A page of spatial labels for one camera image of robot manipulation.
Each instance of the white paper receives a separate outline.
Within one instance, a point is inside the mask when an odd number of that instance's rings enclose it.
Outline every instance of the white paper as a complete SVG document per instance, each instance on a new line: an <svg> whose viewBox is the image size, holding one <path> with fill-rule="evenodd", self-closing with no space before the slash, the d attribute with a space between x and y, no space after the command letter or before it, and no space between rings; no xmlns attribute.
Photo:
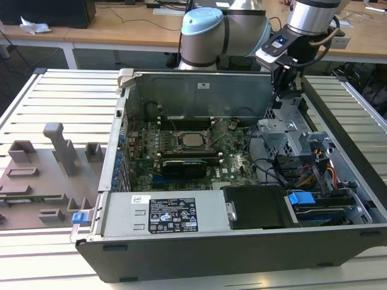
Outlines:
<svg viewBox="0 0 387 290"><path fill-rule="evenodd" d="M49 29L48 25L45 23L41 24L35 24L30 21L25 20L23 17L20 16L20 19L22 23L20 24L20 27L27 33L31 33L35 35L36 33L43 33L43 32L50 32L51 29Z"/></svg>
<svg viewBox="0 0 387 290"><path fill-rule="evenodd" d="M216 6L222 7L222 8L230 8L230 4L226 2L215 2Z"/></svg>
<svg viewBox="0 0 387 290"><path fill-rule="evenodd" d="M340 22L340 27L353 28L353 25L346 20L340 20L339 22ZM331 26L336 27L336 23L334 21L332 21Z"/></svg>
<svg viewBox="0 0 387 290"><path fill-rule="evenodd" d="M150 199L150 195L133 195L132 204L148 204Z"/></svg>

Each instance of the light blue robot joint cap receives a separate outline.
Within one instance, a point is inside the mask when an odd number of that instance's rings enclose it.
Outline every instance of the light blue robot joint cap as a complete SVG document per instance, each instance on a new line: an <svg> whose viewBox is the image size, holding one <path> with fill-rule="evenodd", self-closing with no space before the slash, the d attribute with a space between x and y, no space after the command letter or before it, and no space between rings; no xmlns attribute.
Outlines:
<svg viewBox="0 0 387 290"><path fill-rule="evenodd" d="M223 20L221 10L211 7L193 9L183 18L181 33L186 36L193 36L205 33L216 26Z"/></svg>

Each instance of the gray plastic block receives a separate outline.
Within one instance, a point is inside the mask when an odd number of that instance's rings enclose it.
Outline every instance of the gray plastic block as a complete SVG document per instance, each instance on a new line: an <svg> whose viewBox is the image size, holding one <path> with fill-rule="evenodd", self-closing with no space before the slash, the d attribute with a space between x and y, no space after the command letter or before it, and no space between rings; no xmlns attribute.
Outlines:
<svg viewBox="0 0 387 290"><path fill-rule="evenodd" d="M87 162L103 162L103 153L100 143L86 143L85 155Z"/></svg>
<svg viewBox="0 0 387 290"><path fill-rule="evenodd" d="M73 158L74 158L74 160L75 160L75 158L77 157L77 152L75 151L73 142L72 142L71 140L65 140L65 141L66 141L66 145L67 145L68 152L69 152L70 154L73 153L73 155L74 155ZM60 162L60 159L59 159L59 157L58 157L58 154L56 153L55 150L53 150L53 155L54 155L54 157L55 157L55 160L56 160L57 162Z"/></svg>
<svg viewBox="0 0 387 290"><path fill-rule="evenodd" d="M87 200L87 198L83 198L82 205L80 206L80 209L81 210L89 210L90 208L91 208L91 206L90 206L89 201Z"/></svg>
<svg viewBox="0 0 387 290"><path fill-rule="evenodd" d="M0 188L0 195L29 195L32 192L32 188L29 185L17 185Z"/></svg>
<svg viewBox="0 0 387 290"><path fill-rule="evenodd" d="M40 210L40 215L38 216L42 222L63 222L65 220L65 215L60 209L49 209L49 210Z"/></svg>
<svg viewBox="0 0 387 290"><path fill-rule="evenodd" d="M0 225L2 225L5 222L6 218L2 214L0 214Z"/></svg>
<svg viewBox="0 0 387 290"><path fill-rule="evenodd" d="M34 152L35 149L29 141L14 141L8 150L8 154L16 164L29 163L28 153Z"/></svg>
<svg viewBox="0 0 387 290"><path fill-rule="evenodd" d="M63 138L62 132L62 123L47 123L44 127L43 135L53 143L57 155L56 159L62 163L67 176L73 176L76 172L74 163L75 150L72 143L71 147L68 147L68 142Z"/></svg>
<svg viewBox="0 0 387 290"><path fill-rule="evenodd" d="M47 204L67 204L69 199L65 194L63 194L59 198L45 198L44 201Z"/></svg>
<svg viewBox="0 0 387 290"><path fill-rule="evenodd" d="M0 208L8 208L10 204L5 201L5 199L0 199Z"/></svg>
<svg viewBox="0 0 387 290"><path fill-rule="evenodd" d="M70 198L68 205L67 205L67 211L70 213L77 213L80 210L79 206L77 205L77 202L75 199Z"/></svg>
<svg viewBox="0 0 387 290"><path fill-rule="evenodd" d="M10 168L5 171L5 174L7 174L9 178L23 178L38 176L39 171L36 167Z"/></svg>

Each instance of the blue latch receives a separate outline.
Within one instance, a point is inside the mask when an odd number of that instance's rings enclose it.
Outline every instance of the blue latch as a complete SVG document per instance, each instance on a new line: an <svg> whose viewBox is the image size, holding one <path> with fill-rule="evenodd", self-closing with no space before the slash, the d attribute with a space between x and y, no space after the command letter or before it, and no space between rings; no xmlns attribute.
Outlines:
<svg viewBox="0 0 387 290"><path fill-rule="evenodd" d="M71 222L73 224L85 225L88 223L87 221L88 214L87 213L74 213Z"/></svg>
<svg viewBox="0 0 387 290"><path fill-rule="evenodd" d="M292 194L288 195L288 197L292 205L316 203L311 192L293 192Z"/></svg>

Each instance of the wooden table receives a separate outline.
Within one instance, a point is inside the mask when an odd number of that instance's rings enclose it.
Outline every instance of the wooden table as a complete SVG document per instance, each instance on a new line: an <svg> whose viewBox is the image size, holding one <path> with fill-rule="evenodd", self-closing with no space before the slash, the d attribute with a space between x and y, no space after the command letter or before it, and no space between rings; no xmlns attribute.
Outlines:
<svg viewBox="0 0 387 290"><path fill-rule="evenodd" d="M281 5L277 0L262 0L262 3L267 10L268 18L277 16L283 25L286 24L288 7ZM373 4L373 6L386 7L385 4ZM18 26L2 25L0 28L15 45L63 49L71 69L78 68L73 53L75 48L177 52L182 16L154 15L153 9L145 6L133 8L112 6L111 9L105 6L98 7L102 6L97 4L97 14L88 29L53 27L50 33L31 35L24 33ZM366 10L362 2L352 2L347 9L371 15L373 20L353 15L349 17L353 19L351 23L354 28L342 29L351 37L347 48L330 50L324 60L387 63L387 23L377 23L387 22L387 16ZM341 16L346 16L346 13L352 12L344 11ZM276 20L273 20L273 28L276 30L279 28ZM7 41L0 38L0 44L7 44Z"/></svg>

